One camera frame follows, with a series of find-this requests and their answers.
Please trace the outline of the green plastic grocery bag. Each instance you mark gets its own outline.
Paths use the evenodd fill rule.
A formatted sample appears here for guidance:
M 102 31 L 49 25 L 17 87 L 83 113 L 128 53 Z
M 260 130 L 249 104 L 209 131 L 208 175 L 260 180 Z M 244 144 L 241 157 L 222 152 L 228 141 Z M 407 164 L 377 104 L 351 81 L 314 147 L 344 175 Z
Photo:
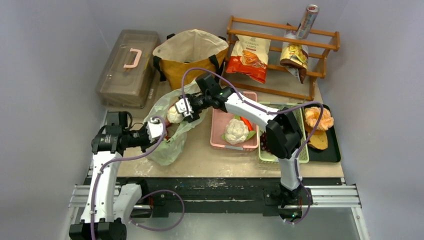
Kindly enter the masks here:
M 155 116 L 161 116 L 166 119 L 168 108 L 178 100 L 181 93 L 181 89 L 178 88 L 176 90 L 170 90 L 162 96 L 157 94 L 156 102 L 144 119 L 148 120 Z M 194 122 L 182 121 L 179 124 L 171 125 L 168 139 L 164 139 L 146 158 L 161 166 L 172 164 L 184 150 L 187 141 L 187 132 L 199 125 L 204 120 L 207 112 L 207 110 L 203 110 L 199 114 L 199 119 Z

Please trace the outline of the toy grape bunch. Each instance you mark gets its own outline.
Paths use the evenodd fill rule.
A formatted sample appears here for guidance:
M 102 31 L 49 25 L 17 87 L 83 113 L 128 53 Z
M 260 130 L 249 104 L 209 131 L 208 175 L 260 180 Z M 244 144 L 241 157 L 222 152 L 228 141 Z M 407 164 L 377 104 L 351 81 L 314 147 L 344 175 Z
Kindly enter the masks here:
M 262 132 L 259 136 L 259 147 L 261 151 L 270 153 L 266 132 Z

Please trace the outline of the toy napa cabbage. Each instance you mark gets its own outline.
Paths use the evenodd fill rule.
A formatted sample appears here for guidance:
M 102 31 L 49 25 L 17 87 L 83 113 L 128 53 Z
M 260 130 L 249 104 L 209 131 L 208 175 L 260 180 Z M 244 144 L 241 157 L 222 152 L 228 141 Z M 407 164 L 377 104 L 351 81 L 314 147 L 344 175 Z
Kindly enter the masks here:
M 179 124 L 184 120 L 184 116 L 182 113 L 178 113 L 177 108 L 175 107 L 175 105 L 172 105 L 168 110 L 167 110 L 167 121 L 170 124 Z

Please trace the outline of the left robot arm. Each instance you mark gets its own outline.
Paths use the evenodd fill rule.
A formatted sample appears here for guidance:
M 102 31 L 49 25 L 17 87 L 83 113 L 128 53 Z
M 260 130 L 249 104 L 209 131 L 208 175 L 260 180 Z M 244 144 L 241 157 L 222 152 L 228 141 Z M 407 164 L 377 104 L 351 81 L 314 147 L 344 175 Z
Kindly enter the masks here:
M 128 111 L 108 112 L 91 141 L 92 180 L 80 220 L 69 227 L 70 239 L 125 240 L 134 206 L 148 201 L 149 191 L 139 183 L 124 184 L 115 194 L 118 170 L 121 162 L 136 160 L 124 157 L 126 149 L 140 148 L 141 158 L 152 153 L 166 135 L 166 122 L 154 116 L 138 130 L 132 130 L 132 124 Z

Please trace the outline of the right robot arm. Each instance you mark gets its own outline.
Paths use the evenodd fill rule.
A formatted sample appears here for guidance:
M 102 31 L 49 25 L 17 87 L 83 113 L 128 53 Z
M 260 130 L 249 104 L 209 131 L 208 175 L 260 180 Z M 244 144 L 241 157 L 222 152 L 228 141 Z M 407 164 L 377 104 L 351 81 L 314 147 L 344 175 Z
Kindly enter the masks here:
M 186 121 L 193 122 L 203 110 L 212 107 L 244 117 L 264 130 L 267 148 L 277 157 L 280 168 L 281 206 L 297 202 L 303 184 L 299 163 L 303 133 L 294 117 L 293 109 L 278 110 L 267 107 L 239 93 L 230 82 L 226 87 L 222 87 L 216 81 L 214 73 L 202 74 L 195 83 L 200 94 L 185 94 L 183 90 L 176 104 L 178 112 L 183 114 Z

